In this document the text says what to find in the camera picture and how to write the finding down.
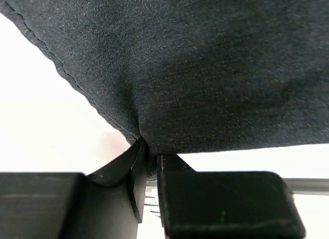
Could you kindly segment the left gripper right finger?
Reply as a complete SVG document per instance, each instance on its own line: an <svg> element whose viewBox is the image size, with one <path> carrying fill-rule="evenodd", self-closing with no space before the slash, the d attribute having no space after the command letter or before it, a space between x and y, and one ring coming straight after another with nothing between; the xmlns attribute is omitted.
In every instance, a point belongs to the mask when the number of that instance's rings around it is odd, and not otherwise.
<svg viewBox="0 0 329 239"><path fill-rule="evenodd" d="M166 238L304 238L284 180L273 172L197 172L177 155L157 157Z"/></svg>

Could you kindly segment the black trousers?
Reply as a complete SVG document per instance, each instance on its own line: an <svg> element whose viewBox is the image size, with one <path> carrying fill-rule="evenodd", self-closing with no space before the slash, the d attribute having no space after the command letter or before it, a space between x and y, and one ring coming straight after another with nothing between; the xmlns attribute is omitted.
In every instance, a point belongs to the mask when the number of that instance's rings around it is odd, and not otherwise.
<svg viewBox="0 0 329 239"><path fill-rule="evenodd" d="M129 143L158 154L328 143L328 0L1 0Z"/></svg>

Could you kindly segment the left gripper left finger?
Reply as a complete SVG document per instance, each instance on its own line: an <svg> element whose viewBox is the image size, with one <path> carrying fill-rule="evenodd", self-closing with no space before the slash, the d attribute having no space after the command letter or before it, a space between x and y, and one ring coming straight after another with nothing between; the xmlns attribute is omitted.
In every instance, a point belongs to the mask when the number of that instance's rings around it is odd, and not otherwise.
<svg viewBox="0 0 329 239"><path fill-rule="evenodd" d="M140 138L89 175L1 173L1 238L136 238L146 153Z"/></svg>

